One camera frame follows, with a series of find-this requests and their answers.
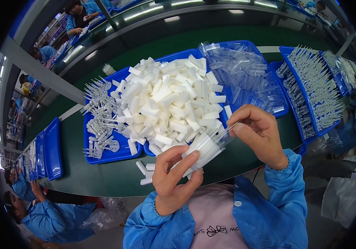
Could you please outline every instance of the metal frame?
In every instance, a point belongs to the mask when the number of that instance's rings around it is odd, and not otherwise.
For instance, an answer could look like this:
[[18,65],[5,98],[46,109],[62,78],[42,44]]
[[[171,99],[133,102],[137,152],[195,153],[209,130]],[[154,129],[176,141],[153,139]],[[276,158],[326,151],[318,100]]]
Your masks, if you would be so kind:
[[[44,28],[54,19],[54,15],[50,12],[62,7],[67,0],[36,0],[30,6],[22,19],[19,27],[13,36],[14,41],[24,50],[28,50],[40,37]],[[6,140],[5,132],[6,120],[8,117],[9,101],[12,96],[13,89],[16,85],[16,79],[19,76],[20,68],[8,60],[3,63],[4,71],[0,88],[0,133],[2,144]]]
[[242,5],[242,4],[212,4],[212,5],[186,7],[186,8],[181,8],[179,10],[172,10],[169,12],[164,12],[164,13],[160,13],[158,15],[154,15],[154,16],[145,18],[145,19],[141,20],[140,22],[133,23],[121,30],[115,31],[113,34],[109,35],[108,37],[104,38],[103,40],[96,43],[92,47],[88,48],[85,52],[83,52],[77,58],[75,58],[65,69],[62,70],[62,72],[59,74],[59,76],[63,77],[72,67],[74,67],[78,62],[83,60],[85,57],[90,55],[92,52],[94,52],[99,47],[105,45],[109,41],[129,32],[133,29],[145,26],[149,23],[152,23],[152,22],[155,22],[155,21],[158,21],[161,19],[165,19],[165,18],[168,18],[171,16],[178,16],[178,15],[182,15],[182,14],[186,14],[186,13],[200,12],[200,11],[205,11],[205,10],[252,10],[252,11],[258,11],[258,12],[264,12],[264,13],[271,13],[271,14],[276,14],[276,15],[280,15],[280,16],[286,16],[290,19],[294,19],[296,21],[305,23],[309,26],[318,28],[315,24],[310,23],[305,20],[301,20],[300,18],[291,16],[288,13],[281,12],[279,10],[268,9],[265,7],[259,7],[259,6]]
[[45,91],[41,94],[41,96],[37,99],[37,101],[35,102],[34,106],[31,108],[30,112],[28,113],[27,115],[27,118],[25,120],[25,122],[23,124],[26,124],[29,117],[31,117],[31,115],[34,113],[34,111],[36,110],[37,108],[37,105],[40,104],[40,102],[44,99],[44,97],[46,96],[46,94],[51,90],[51,88],[47,87],[45,89]]
[[1,149],[4,149],[4,150],[6,150],[6,151],[15,152],[15,153],[18,153],[18,154],[23,153],[23,151],[19,151],[18,149],[14,149],[14,148],[11,148],[11,147],[7,147],[7,146],[1,145],[1,144],[0,144],[0,148],[1,148]]
[[95,3],[98,5],[99,9],[101,9],[101,12],[103,13],[103,15],[105,15],[105,18],[107,19],[107,21],[110,23],[111,27],[114,30],[118,30],[117,25],[113,22],[113,18],[110,15],[110,13],[107,11],[106,6],[102,3],[101,0],[95,0]]
[[84,93],[47,69],[24,51],[11,37],[6,37],[1,52],[24,72],[72,101],[85,105]]
[[341,56],[345,52],[345,50],[351,44],[351,42],[354,39],[354,37],[355,37],[355,33],[352,33],[347,37],[347,40],[345,41],[343,46],[340,48],[340,50],[336,53],[336,56]]

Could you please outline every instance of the fingernail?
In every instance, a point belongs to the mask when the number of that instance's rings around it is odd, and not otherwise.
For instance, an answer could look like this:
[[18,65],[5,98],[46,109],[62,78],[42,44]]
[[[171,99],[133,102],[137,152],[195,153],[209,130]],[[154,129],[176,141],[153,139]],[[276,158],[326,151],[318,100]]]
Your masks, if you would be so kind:
[[192,155],[192,156],[197,156],[199,154],[199,151],[192,151],[191,153],[190,153],[190,155]]
[[235,127],[233,127],[233,130],[234,130],[235,133],[237,134],[237,133],[240,132],[240,130],[243,128],[243,126],[244,126],[243,123],[237,123],[237,124],[235,125]]

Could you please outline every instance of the green workbench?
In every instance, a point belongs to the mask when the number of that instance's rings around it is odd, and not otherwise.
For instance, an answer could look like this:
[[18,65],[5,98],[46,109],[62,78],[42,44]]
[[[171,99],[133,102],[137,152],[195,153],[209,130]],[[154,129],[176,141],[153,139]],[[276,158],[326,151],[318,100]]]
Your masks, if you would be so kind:
[[[220,42],[232,40],[250,40],[256,46],[296,46],[302,44],[318,50],[330,48],[323,40],[306,36],[285,28],[231,26],[200,29],[193,32],[177,34],[171,37],[144,44],[141,47],[111,59],[108,62],[99,62],[99,68],[83,75],[78,82],[71,82],[79,89],[84,88],[85,82],[91,78],[103,75],[103,63],[111,64],[116,70],[126,66],[135,65],[144,57],[158,58],[174,52],[195,48],[200,42]],[[268,62],[281,61],[280,53],[263,54]],[[41,118],[33,124],[26,135],[26,145],[29,144],[55,117],[73,107],[76,103],[59,96],[51,103]],[[288,114],[277,119],[280,139],[283,148],[298,148],[302,141],[293,116]],[[131,160],[90,165],[83,156],[83,116],[80,112],[72,114],[60,123],[61,156],[64,175],[60,179],[49,181],[41,180],[41,185],[61,192],[99,197],[136,197],[145,196],[154,190],[153,185],[140,185],[143,174],[135,165],[141,160],[144,164],[154,163],[155,157],[146,156],[142,152],[139,157]],[[220,182],[231,177],[248,172],[263,165],[253,151],[239,139],[227,145],[226,150],[204,167],[203,185]]]

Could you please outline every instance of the clear plastic bag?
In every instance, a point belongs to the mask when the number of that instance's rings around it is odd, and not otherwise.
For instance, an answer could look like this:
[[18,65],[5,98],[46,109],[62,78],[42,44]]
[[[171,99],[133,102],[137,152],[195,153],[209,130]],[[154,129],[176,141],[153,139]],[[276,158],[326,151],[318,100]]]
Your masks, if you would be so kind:
[[308,146],[308,154],[315,155],[328,153],[336,148],[342,147],[343,143],[335,129],[329,131],[323,137],[318,137]]
[[111,209],[112,207],[122,208],[124,207],[124,198],[119,197],[101,197],[101,202],[106,209]]
[[81,224],[80,228],[90,227],[94,230],[106,230],[124,223],[127,217],[128,211],[124,207],[98,208]]
[[227,104],[254,104],[269,113],[284,110],[285,98],[269,66],[250,46],[231,42],[221,47],[219,43],[203,42],[199,49],[224,86]]

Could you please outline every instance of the hand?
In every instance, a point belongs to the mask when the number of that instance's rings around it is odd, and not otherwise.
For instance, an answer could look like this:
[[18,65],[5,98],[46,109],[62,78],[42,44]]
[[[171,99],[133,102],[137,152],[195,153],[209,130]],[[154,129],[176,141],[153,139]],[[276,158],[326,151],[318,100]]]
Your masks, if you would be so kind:
[[16,171],[16,169],[13,170],[13,174],[15,175],[16,180],[19,180],[19,173]]
[[199,152],[193,151],[182,159],[182,153],[188,148],[188,145],[174,146],[158,155],[155,161],[153,174],[153,186],[157,191],[155,209],[161,216],[172,214],[183,207],[203,182],[203,169],[201,168],[192,173],[188,182],[176,185],[199,158]]
[[230,136],[238,136],[268,167],[285,169],[289,160],[280,144],[275,117],[253,105],[243,105],[231,115],[226,124],[231,127],[239,120],[243,123],[237,123]]
[[94,17],[95,17],[94,14],[89,14],[89,15],[85,16],[84,18],[85,18],[87,21],[90,21],[90,20],[92,20]]
[[36,180],[32,180],[30,183],[32,192],[34,193],[35,197],[37,197],[38,199],[40,199],[41,202],[43,202],[42,199],[44,199],[45,196],[38,182]]

